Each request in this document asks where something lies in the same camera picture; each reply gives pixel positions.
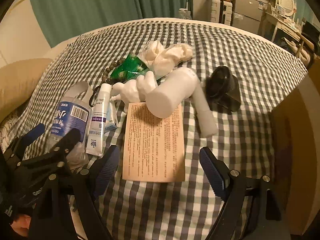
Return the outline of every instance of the sticker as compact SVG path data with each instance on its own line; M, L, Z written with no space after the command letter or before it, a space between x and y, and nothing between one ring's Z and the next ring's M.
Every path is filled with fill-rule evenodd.
M66 101L60 102L54 115L51 134L63 137L77 128L81 134L80 142L83 142L88 116L89 111L84 107Z

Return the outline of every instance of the plaid tablecloth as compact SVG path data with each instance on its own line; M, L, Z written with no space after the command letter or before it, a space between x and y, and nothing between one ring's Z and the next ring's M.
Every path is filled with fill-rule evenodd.
M202 81L215 67L228 66L239 80L242 104L236 113L218 107L213 114L219 134L206 139L199 137L192 100L186 99L186 181L125 181L121 177L121 159L114 179L100 198L100 212L114 239L205 239L222 203L204 176L199 150L208 146L230 169L246 176L270 174L273 149L268 112L306 74L302 62L286 51L232 30L188 22L146 20L82 35L51 63L9 137L20 136L41 122L46 132L28 147L25 157L43 154L54 111L68 88L79 81L94 88L112 61L128 53L139 54L149 40L159 40L165 47L175 43L191 45L194 57L180 65L195 69ZM116 144L121 152L125 133L123 107L121 103L117 112L121 127L106 138L107 146Z

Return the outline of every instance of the instruction booklet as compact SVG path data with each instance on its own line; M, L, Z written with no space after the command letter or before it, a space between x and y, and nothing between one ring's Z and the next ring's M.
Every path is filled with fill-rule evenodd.
M145 102L129 104L122 177L148 182L184 181L181 105L161 119L150 113Z

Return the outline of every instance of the clear plastic bottle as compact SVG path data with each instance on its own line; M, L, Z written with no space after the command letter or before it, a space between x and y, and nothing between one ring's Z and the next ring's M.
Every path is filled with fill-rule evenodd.
M86 92L83 99L77 99L76 96L83 92ZM87 82L79 82L73 85L61 98L52 121L50 135L46 143L47 152L72 128L77 128L80 131L80 141L67 155L67 161L71 169L88 163L85 145L92 114L92 109L89 106L92 94L93 91Z

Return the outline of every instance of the curtain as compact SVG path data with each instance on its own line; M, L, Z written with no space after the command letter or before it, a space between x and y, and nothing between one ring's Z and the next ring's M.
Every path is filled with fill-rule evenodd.
M49 45L107 25L153 17L176 17L187 0L30 0Z
M312 23L313 21L313 11L306 2L306 0L294 0L297 3L297 13L295 16L295 21L299 19L301 23L302 18L305 18L308 22Z

